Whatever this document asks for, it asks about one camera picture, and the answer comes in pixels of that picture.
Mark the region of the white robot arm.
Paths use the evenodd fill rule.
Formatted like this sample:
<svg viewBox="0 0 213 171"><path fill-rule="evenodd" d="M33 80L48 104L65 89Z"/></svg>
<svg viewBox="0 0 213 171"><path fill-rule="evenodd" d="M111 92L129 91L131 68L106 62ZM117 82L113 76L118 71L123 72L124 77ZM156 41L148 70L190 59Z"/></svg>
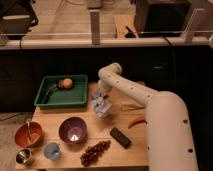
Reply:
<svg viewBox="0 0 213 171"><path fill-rule="evenodd" d="M99 90L112 88L145 107L149 171L199 171L188 109L170 91L157 91L121 76L122 68L112 63L98 71Z"/></svg>

